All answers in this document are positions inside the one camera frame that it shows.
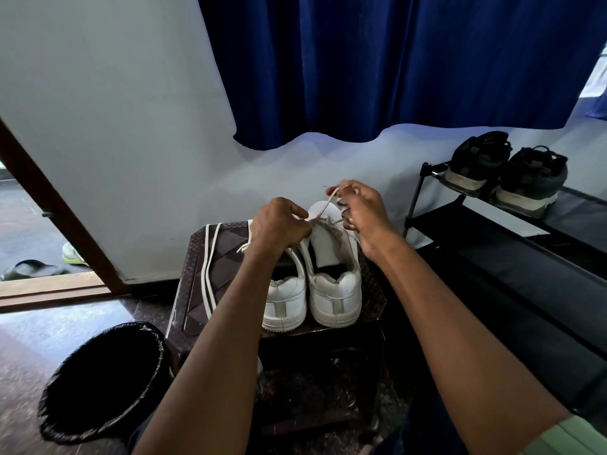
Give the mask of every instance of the black trash bin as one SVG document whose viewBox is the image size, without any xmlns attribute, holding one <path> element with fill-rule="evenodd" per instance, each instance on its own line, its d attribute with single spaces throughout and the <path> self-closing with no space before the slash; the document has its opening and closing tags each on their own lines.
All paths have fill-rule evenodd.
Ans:
<svg viewBox="0 0 607 455">
<path fill-rule="evenodd" d="M 107 329 L 80 346 L 46 384 L 38 421 L 46 440 L 128 437 L 171 384 L 164 336 L 150 323 Z"/>
</svg>

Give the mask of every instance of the floor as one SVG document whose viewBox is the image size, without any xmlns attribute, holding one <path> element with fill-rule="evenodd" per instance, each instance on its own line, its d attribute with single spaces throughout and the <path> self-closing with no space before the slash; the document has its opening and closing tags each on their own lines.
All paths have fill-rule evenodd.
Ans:
<svg viewBox="0 0 607 455">
<path fill-rule="evenodd" d="M 15 180 L 0 180 L 0 272 L 20 260 L 65 265 L 70 273 L 90 271 L 61 257 L 67 240 Z"/>
<path fill-rule="evenodd" d="M 0 314 L 0 453 L 3 455 L 56 454 L 89 455 L 126 453 L 117 440 L 102 439 L 75 446 L 44 442 L 38 433 L 36 412 L 42 389 L 65 357 L 80 344 L 102 330 L 117 324 L 138 320 L 166 330 L 172 301 L 151 298 L 137 301 L 129 298 Z M 315 371 L 285 371 L 262 376 L 261 394 L 283 394 L 282 400 L 292 406 L 291 398 L 301 389 L 317 396 L 318 405 L 328 400 L 346 400 L 352 390 L 342 386 L 339 374 L 347 378 L 348 367 L 331 364 L 337 379 L 317 383 Z M 396 395 L 387 371 L 379 385 L 378 403 L 385 436 L 401 421 L 406 403 Z M 267 447 L 267 453 L 280 454 L 357 454 L 358 434 L 345 430 L 307 436 L 303 439 Z"/>
</svg>

